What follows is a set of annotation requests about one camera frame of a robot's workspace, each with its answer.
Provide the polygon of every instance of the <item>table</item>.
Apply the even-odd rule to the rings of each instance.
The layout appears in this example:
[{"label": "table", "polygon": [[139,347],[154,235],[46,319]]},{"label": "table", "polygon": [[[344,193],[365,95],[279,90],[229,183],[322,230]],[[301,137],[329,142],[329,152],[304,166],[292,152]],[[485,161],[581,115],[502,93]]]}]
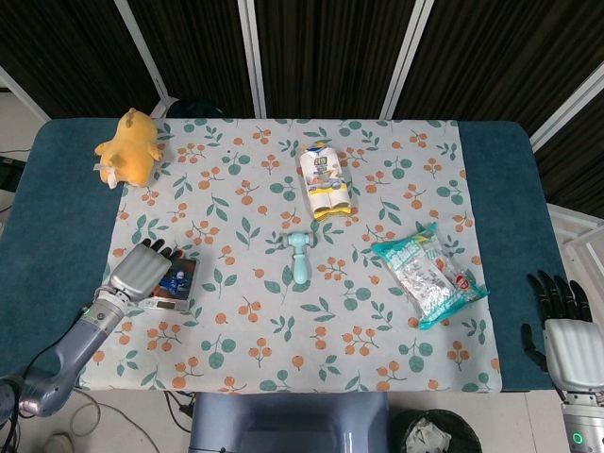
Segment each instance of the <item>table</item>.
[{"label": "table", "polygon": [[[55,121],[34,144],[0,243],[0,350],[11,357],[3,373],[60,334],[100,282],[120,194],[98,184],[90,168],[93,147],[111,137],[115,124]],[[522,322],[539,326],[524,273],[563,273],[528,138],[511,123],[459,127],[504,390],[548,388],[519,345]],[[52,231],[63,240],[49,239]]]}]

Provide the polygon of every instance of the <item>white cable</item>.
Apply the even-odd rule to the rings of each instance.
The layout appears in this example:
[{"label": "white cable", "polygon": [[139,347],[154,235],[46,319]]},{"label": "white cable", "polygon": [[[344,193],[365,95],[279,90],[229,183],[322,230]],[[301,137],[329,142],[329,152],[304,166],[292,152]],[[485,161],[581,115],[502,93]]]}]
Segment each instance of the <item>white cable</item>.
[{"label": "white cable", "polygon": [[[147,434],[147,432],[143,428],[141,428],[136,422],[134,422],[132,419],[130,419],[125,413],[123,413],[122,411],[120,411],[117,408],[114,408],[113,406],[111,406],[109,404],[99,403],[92,396],[90,396],[89,394],[87,394],[85,392],[82,392],[81,390],[74,389],[74,392],[76,392],[77,394],[81,394],[82,396],[85,396],[86,398],[88,398],[91,401],[90,403],[86,403],[85,405],[77,408],[77,410],[73,413],[73,415],[69,419],[69,429],[71,430],[71,432],[74,436],[86,437],[86,436],[91,435],[94,432],[94,430],[98,427],[98,425],[101,423],[101,407],[103,407],[103,408],[107,408],[112,411],[115,411],[115,412],[119,413],[120,415],[122,415],[122,417],[124,417],[127,420],[127,422],[130,423],[130,425],[132,425],[134,428],[136,428],[138,431],[140,431],[143,434],[143,436],[146,438],[147,441],[149,441],[149,443],[153,446],[153,448],[155,449],[155,451],[157,453],[161,453],[159,451],[159,448],[156,445],[156,443],[153,442],[153,439],[151,439],[151,436],[149,436],[149,434]],[[96,421],[92,424],[92,428],[90,428],[88,431],[76,432],[74,430],[74,420],[76,419],[76,416],[80,413],[80,411],[82,411],[84,408],[88,408],[89,406],[94,406],[96,408],[96,414],[97,414]]]}]

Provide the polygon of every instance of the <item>orange berry pattern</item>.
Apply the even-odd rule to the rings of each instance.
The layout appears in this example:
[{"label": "orange berry pattern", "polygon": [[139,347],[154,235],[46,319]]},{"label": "orange berry pattern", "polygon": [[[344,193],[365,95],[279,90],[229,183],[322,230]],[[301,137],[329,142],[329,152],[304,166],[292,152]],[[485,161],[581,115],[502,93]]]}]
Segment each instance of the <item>orange berry pattern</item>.
[{"label": "orange berry pattern", "polygon": [[[406,292],[371,251],[437,221],[445,255],[484,281],[453,122],[157,126],[164,161],[148,186],[122,189],[104,280],[136,243],[164,239],[199,260],[192,299],[183,311],[129,307],[83,385],[224,394],[500,389],[486,300],[421,330]],[[338,153],[347,217],[311,219],[297,162],[315,141]],[[298,231],[310,234],[305,284],[295,283],[294,250],[283,240]]]}]

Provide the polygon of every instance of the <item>product package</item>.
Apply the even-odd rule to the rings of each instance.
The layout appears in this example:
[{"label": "product package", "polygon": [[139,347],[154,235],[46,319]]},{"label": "product package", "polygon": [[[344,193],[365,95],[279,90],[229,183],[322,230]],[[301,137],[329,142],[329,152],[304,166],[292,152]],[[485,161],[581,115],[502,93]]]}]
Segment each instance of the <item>product package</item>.
[{"label": "product package", "polygon": [[335,149],[315,143],[300,156],[312,216],[350,215],[350,197]]},{"label": "product package", "polygon": [[375,243],[380,255],[417,309],[419,328],[427,329],[475,302],[487,291],[468,270],[446,255],[436,223],[401,241]]}]

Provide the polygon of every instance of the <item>floor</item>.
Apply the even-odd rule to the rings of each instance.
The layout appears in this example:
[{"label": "floor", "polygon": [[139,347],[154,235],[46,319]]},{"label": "floor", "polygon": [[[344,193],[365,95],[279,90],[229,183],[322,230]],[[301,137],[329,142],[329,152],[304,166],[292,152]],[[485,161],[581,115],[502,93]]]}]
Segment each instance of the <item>floor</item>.
[{"label": "floor", "polygon": [[[10,93],[0,93],[0,152],[29,149],[41,122]],[[0,157],[26,159],[26,153],[10,153]],[[11,202],[11,195],[0,193],[0,210]],[[0,214],[0,222],[8,218]],[[163,394],[159,392],[112,391],[90,392],[99,402],[122,409],[145,429],[162,453],[186,451],[189,435],[180,431],[170,419]],[[568,452],[559,398],[553,391],[527,394],[449,394],[391,393],[391,411],[403,408],[443,408],[461,415],[475,430],[486,453],[562,453]],[[66,406],[53,417],[20,422],[22,439],[19,451],[39,452],[46,436],[70,429],[70,419],[88,401],[73,394]],[[81,411],[74,420],[76,432],[86,430],[94,420],[92,407]],[[188,427],[189,419],[179,416]],[[6,429],[0,432],[4,439]],[[139,431],[120,415],[103,409],[98,428],[89,436],[75,438],[75,451],[96,453],[106,451],[153,451]]]}]

